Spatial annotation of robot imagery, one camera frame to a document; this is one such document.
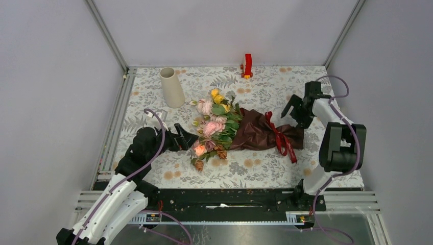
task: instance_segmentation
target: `red bow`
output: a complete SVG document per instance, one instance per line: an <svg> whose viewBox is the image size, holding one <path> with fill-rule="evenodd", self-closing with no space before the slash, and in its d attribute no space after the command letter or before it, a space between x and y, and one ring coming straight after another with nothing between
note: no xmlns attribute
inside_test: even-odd
<svg viewBox="0 0 433 245"><path fill-rule="evenodd" d="M287 151L290 155L290 160L292 163L296 163L298 160L295 156L295 151L293 150L292 144L290 144L290 141L288 140L287 136L285 136L283 133L279 132L276 128L273 122L271 122L272 117L272 111L268 111L264 114L266 117L266 121L268 122L268 125L271 127L271 129L275 133L275 143L277 145L278 152L283 155L287 156ZM284 152L282 152L281 145L284 144Z"/></svg>

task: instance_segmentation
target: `white wall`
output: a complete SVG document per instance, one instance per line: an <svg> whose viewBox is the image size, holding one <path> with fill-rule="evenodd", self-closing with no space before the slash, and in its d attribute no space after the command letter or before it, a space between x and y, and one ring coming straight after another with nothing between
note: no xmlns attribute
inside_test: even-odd
<svg viewBox="0 0 433 245"><path fill-rule="evenodd" d="M433 239L432 10L429 0L367 1L329 69L349 83L339 103L367 127L362 174L394 245Z"/></svg>
<svg viewBox="0 0 433 245"><path fill-rule="evenodd" d="M123 72L83 1L1 1L0 33L0 244L57 244Z"/></svg>
<svg viewBox="0 0 433 245"><path fill-rule="evenodd" d="M95 2L129 65L317 65L356 0Z"/></svg>

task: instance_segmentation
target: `floral tablecloth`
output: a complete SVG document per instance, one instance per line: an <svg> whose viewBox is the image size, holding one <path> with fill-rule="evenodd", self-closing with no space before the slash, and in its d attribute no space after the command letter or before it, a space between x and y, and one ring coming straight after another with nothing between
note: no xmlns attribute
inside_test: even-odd
<svg viewBox="0 0 433 245"><path fill-rule="evenodd" d="M199 113L189 105L219 88L222 94L235 93L236 102L246 109L261 113L272 111L272 122L296 125L288 115L279 114L292 94L304 96L304 83L326 75L324 66L257 66L253 67L253 78L240 77L239 67L178 67L175 68L185 93L185 104L177 109L169 108L164 102L160 68L139 68L134 80L125 120L118 141L114 169L131 144L136 131L147 124L144 108L159 110L169 127L180 123L186 130L195 133L191 124ZM328 79L323 80L322 90L332 94ZM210 159L203 172L197 171L190 163L190 152L166 152L153 163L145 180L159 188L288 188L311 174L318 166L318 153L325 128L314 119L305 130L304 149L295 150L297 164L288 156L280 155L276 149L266 151L229 151L227 160ZM358 171L337 178L332 187L363 187Z"/></svg>

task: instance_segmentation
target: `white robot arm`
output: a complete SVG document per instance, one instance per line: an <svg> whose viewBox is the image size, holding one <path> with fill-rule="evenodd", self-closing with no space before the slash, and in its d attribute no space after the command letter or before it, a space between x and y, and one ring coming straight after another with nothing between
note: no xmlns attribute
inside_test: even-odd
<svg viewBox="0 0 433 245"><path fill-rule="evenodd" d="M57 234L58 245L109 245L128 221L148 206L148 196L157 188L143 177L151 170L152 161L165 151L186 151L198 139L179 124L174 124L178 133L174 134L156 118L161 129L137 131L107 188L71 230L63 228Z"/></svg>
<svg viewBox="0 0 433 245"><path fill-rule="evenodd" d="M322 93L320 82L306 83L304 98L293 95L281 117L286 116L290 109L292 109L290 116L298 123L297 127L307 129L312 119L317 116L326 128L319 150L320 165L311 175L301 180L302 194L315 195L318 190L325 190L326 187L323 186L331 177L343 175L353 168L361 168L366 128L347 119L333 98Z"/></svg>

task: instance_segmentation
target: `red toy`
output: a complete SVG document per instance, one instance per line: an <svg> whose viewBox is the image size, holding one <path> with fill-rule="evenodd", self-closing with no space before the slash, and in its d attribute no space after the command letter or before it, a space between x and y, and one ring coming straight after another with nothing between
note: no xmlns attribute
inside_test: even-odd
<svg viewBox="0 0 433 245"><path fill-rule="evenodd" d="M252 78L253 77L253 74L251 72L252 66L253 66L253 58L251 54L245 54L244 64L240 65L240 69L242 70L241 77Z"/></svg>

